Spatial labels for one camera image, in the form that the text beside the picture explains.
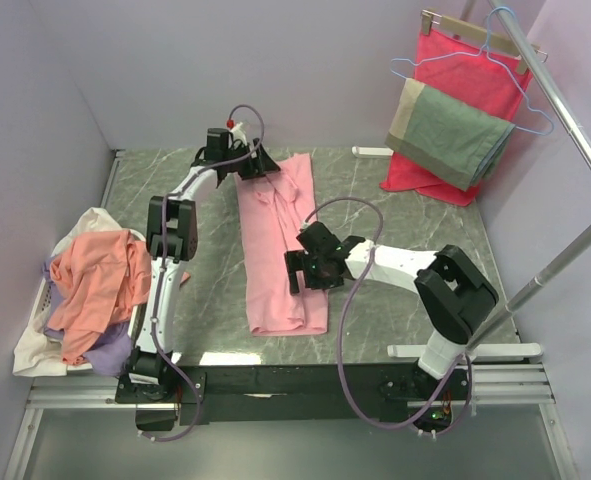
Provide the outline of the pink t-shirt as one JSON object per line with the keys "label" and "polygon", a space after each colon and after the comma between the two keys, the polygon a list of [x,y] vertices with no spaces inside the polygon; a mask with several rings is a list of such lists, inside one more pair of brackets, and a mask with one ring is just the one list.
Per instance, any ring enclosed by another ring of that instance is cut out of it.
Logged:
{"label": "pink t-shirt", "polygon": [[285,253],[316,207],[310,155],[278,163],[280,171],[236,182],[246,272],[246,315],[254,336],[320,335],[328,330],[322,290],[290,293]]}

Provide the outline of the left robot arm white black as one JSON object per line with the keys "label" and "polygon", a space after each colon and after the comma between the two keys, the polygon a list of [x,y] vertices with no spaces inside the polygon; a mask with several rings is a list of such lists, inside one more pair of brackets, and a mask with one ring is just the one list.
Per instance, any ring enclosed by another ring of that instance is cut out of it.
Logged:
{"label": "left robot arm white black", "polygon": [[197,207],[229,175],[254,180],[280,171],[262,146],[247,137],[242,122],[210,128],[186,177],[170,193],[151,198],[146,247],[151,256],[151,287],[141,326],[131,337],[126,364],[131,382],[151,401],[168,399],[175,388],[170,373],[173,324],[181,281],[198,247]]}

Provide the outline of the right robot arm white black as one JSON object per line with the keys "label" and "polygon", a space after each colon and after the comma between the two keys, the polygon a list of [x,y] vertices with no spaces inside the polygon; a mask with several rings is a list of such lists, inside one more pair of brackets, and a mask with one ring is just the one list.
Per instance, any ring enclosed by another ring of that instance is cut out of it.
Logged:
{"label": "right robot arm white black", "polygon": [[455,246],[414,251],[383,246],[360,236],[341,241],[315,221],[296,236],[299,250],[284,254],[289,290],[329,290],[346,280],[369,280],[419,296],[433,327],[414,374],[419,395],[435,399],[449,386],[448,369],[494,310],[497,290]]}

